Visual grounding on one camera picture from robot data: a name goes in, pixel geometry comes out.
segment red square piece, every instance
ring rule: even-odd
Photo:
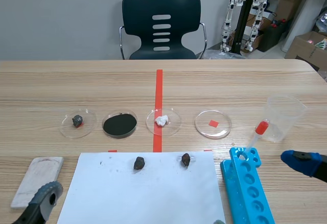
[[[215,127],[215,128],[217,128],[218,124],[219,123],[217,121],[214,121],[214,120],[210,120],[210,122],[209,122],[209,125],[212,126],[212,127]]]

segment black pole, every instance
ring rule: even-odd
[[[240,54],[241,44],[246,27],[247,18],[249,16],[253,0],[246,0],[242,6],[240,18],[237,22],[233,45],[231,46],[230,52]]]

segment clear plastic cup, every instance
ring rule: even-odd
[[[263,139],[279,142],[307,110],[299,100],[289,95],[274,95],[268,98],[260,121],[269,120],[269,127]]]

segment white sink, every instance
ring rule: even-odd
[[[282,46],[282,51],[287,52],[293,39],[297,35],[305,34],[311,31],[316,22],[325,0],[306,0],[300,13],[295,19],[290,32]]]

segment gray wall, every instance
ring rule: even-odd
[[[220,42],[228,0],[201,4],[201,21],[212,46]],[[0,60],[121,59],[121,6],[122,0],[0,0]],[[201,29],[182,41],[195,53],[204,46]],[[141,42],[124,35],[124,44],[129,57]]]

